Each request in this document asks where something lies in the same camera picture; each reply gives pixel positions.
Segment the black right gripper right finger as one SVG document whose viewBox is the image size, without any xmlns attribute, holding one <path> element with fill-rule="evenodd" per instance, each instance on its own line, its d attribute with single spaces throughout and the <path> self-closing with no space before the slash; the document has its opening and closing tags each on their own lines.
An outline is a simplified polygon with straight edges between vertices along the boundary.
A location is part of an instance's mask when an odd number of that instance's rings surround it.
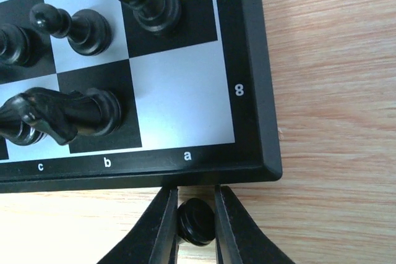
<svg viewBox="0 0 396 264">
<path fill-rule="evenodd" d="M 293 263 L 225 185 L 215 187 L 215 239 L 217 263 Z"/>
</svg>

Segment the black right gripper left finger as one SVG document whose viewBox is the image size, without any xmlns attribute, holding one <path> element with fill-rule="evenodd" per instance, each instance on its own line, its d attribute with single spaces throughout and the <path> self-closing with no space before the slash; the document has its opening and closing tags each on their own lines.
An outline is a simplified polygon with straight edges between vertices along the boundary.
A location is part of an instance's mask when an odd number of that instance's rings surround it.
<svg viewBox="0 0 396 264">
<path fill-rule="evenodd" d="M 176 263 L 178 190 L 163 187 L 138 222 L 100 263 Z"/>
</svg>

